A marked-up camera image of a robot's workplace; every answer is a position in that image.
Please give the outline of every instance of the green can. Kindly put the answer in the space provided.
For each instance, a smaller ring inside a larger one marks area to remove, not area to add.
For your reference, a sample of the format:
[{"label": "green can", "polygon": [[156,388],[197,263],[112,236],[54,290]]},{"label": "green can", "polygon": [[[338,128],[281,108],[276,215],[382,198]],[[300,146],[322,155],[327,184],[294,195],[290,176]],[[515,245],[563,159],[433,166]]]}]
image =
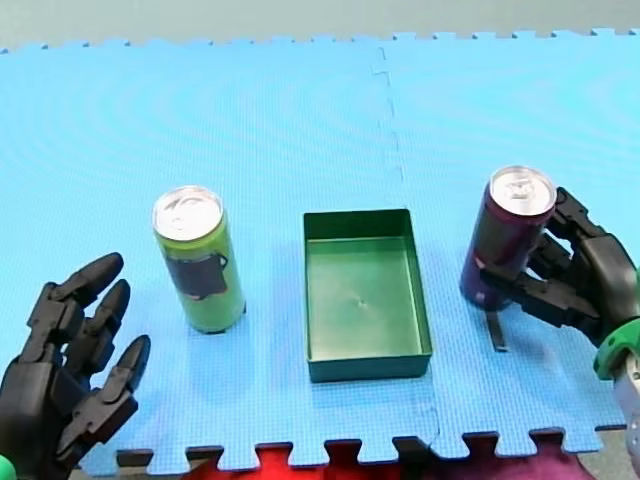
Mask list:
[{"label": "green can", "polygon": [[167,192],[153,229],[189,323],[205,333],[231,327],[246,302],[220,198],[196,185]]}]

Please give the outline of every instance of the red fabric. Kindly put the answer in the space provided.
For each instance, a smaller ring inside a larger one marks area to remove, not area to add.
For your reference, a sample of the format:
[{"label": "red fabric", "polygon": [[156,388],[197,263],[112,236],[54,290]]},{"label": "red fabric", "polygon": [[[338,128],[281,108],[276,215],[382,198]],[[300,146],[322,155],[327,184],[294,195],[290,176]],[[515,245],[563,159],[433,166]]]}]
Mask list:
[{"label": "red fabric", "polygon": [[[186,475],[184,480],[401,480],[402,466],[359,465],[357,447],[328,447],[331,462],[325,467],[296,468],[287,465],[290,450],[258,451],[260,468],[250,472],[220,472],[212,463]],[[522,459],[499,459],[493,446],[473,448],[468,459],[431,459],[422,480],[594,480],[575,456],[563,453],[558,444],[541,442],[538,455]]]}]

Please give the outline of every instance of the gray floor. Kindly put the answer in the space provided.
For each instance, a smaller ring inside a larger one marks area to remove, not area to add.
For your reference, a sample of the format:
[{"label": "gray floor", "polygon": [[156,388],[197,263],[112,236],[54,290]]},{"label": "gray floor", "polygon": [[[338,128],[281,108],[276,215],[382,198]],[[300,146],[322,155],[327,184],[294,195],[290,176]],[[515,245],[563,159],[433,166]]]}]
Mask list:
[{"label": "gray floor", "polygon": [[[626,32],[640,27],[638,0],[0,0],[0,47],[28,43],[51,46],[87,40],[99,44],[120,37],[134,45],[151,38],[186,41],[234,38],[265,41],[315,34],[347,39],[353,34],[389,37],[394,32],[514,30],[548,35],[554,29],[588,33],[593,27]],[[603,434],[602,453],[582,456],[599,480],[635,476],[620,432]]]}]

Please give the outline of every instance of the aluminum can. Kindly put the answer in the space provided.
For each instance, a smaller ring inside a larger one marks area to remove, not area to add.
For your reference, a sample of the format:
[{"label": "aluminum can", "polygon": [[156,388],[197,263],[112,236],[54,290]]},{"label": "aluminum can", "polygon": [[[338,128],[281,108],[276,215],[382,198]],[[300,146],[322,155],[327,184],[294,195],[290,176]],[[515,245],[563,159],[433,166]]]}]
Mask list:
[{"label": "aluminum can", "polygon": [[480,269],[493,263],[512,272],[526,269],[545,225],[553,214],[556,189],[542,172],[510,166],[489,180],[467,251],[460,290],[484,310],[501,310],[508,299],[487,285]]},{"label": "aluminum can", "polygon": [[195,185],[167,192],[153,207],[153,229],[189,323],[228,329],[246,304],[221,199]]}]

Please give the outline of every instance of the dark purple can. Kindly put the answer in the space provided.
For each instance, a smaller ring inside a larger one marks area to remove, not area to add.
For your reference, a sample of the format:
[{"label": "dark purple can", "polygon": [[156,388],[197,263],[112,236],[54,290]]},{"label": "dark purple can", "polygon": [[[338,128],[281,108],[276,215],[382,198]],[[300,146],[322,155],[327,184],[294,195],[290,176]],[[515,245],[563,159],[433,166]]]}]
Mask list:
[{"label": "dark purple can", "polygon": [[486,263],[513,272],[525,269],[555,203],[553,183],[538,170],[512,166],[491,176],[460,280],[460,290],[469,302],[484,310],[508,305],[504,295],[480,278],[480,269]]}]

